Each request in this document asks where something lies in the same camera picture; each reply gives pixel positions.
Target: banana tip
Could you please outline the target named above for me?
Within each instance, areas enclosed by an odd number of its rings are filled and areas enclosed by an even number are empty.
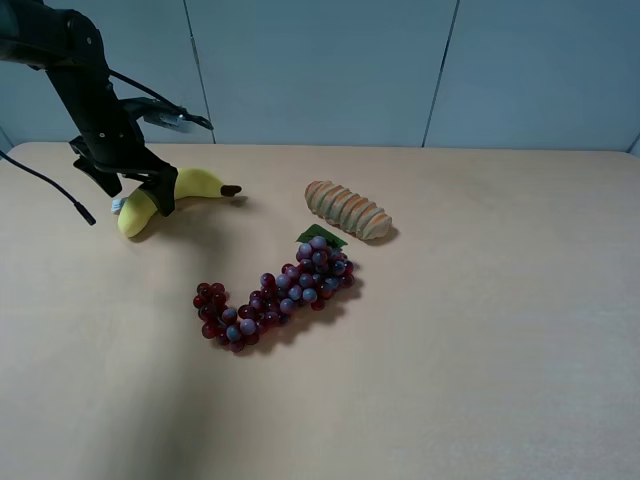
[[[242,191],[242,187],[238,185],[223,185],[220,187],[220,195],[223,197],[233,197],[236,193],[240,193]]]

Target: toy bread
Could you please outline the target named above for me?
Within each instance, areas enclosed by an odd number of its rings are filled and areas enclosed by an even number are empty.
[[[313,213],[360,240],[384,237],[389,232],[391,217],[384,213],[384,208],[342,185],[312,182],[304,196]]]

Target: tabletop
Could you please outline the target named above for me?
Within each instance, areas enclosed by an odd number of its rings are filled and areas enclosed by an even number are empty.
[[[128,240],[66,144],[12,154],[93,227],[0,164],[0,478],[640,477],[637,158],[150,148],[243,196],[181,203]],[[314,180],[397,230],[367,244],[328,226]],[[196,285],[244,303],[313,223],[349,243],[353,290],[240,355],[202,338]]]

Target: wall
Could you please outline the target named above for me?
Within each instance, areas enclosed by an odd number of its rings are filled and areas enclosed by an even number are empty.
[[[637,2],[47,3],[91,18],[112,68],[193,112],[210,107],[222,143],[626,151],[640,131]],[[25,66],[0,64],[0,104],[15,144],[76,135]],[[151,142],[212,141],[142,125]]]

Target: grape bunch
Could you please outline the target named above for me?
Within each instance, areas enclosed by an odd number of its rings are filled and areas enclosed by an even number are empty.
[[[202,335],[234,353],[255,345],[271,328],[286,325],[299,308],[309,304],[322,310],[325,301],[355,283],[353,263],[340,248],[331,248],[324,237],[302,243],[296,254],[298,265],[283,265],[280,274],[260,277],[260,290],[249,295],[249,302],[237,310],[226,305],[221,283],[201,283],[193,306],[204,322]]]

